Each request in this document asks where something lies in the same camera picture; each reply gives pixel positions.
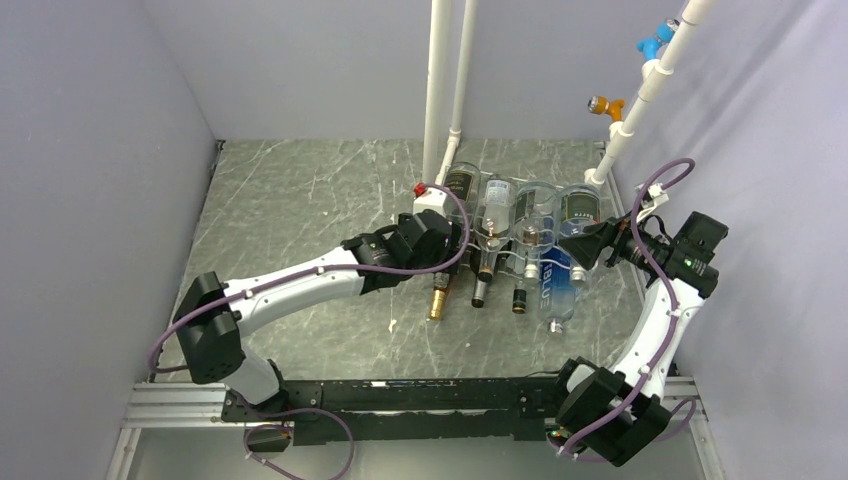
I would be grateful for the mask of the clear bottle silver cap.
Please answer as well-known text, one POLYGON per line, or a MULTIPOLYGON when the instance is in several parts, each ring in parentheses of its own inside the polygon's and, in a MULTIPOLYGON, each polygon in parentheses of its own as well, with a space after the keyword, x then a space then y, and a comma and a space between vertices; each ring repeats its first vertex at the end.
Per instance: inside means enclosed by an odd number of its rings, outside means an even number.
POLYGON ((526 281, 539 279, 542 256, 553 248, 558 205, 559 192, 550 183, 531 181, 517 191, 512 236, 520 259, 515 267, 526 281))

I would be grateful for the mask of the clear bottle white label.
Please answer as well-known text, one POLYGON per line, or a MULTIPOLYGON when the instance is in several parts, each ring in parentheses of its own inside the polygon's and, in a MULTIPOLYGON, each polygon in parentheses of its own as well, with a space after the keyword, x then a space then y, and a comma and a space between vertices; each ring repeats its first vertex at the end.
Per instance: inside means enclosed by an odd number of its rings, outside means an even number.
POLYGON ((498 254, 510 241, 515 198, 516 187, 508 177, 492 174, 482 184, 473 222, 481 251, 477 272, 479 282, 492 281, 498 254))

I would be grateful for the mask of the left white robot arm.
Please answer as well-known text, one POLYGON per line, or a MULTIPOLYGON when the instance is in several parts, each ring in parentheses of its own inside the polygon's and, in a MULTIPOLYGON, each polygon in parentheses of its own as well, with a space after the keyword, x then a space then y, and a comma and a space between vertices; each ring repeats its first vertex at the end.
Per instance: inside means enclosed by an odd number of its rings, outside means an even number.
POLYGON ((228 281, 214 272, 196 277, 172 322, 191 381, 224 384, 261 419, 279 417, 288 402, 282 373, 245 338, 309 307, 434 273, 456 255, 460 235, 457 222, 425 210, 294 267, 228 281))

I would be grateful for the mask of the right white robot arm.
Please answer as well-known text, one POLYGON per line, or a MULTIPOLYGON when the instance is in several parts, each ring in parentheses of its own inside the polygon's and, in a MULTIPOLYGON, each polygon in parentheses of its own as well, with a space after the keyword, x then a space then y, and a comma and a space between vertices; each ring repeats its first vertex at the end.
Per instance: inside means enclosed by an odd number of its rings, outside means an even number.
POLYGON ((683 333, 712 295, 719 273, 711 267, 727 225, 693 212, 669 241, 650 236, 628 217, 610 218, 560 240, 581 267, 610 249, 609 266, 626 261, 649 274, 637 325, 610 367, 570 360, 551 388, 557 432, 548 435, 558 454, 579 458, 592 450, 614 466, 660 438, 674 413, 663 406, 666 378, 683 333))

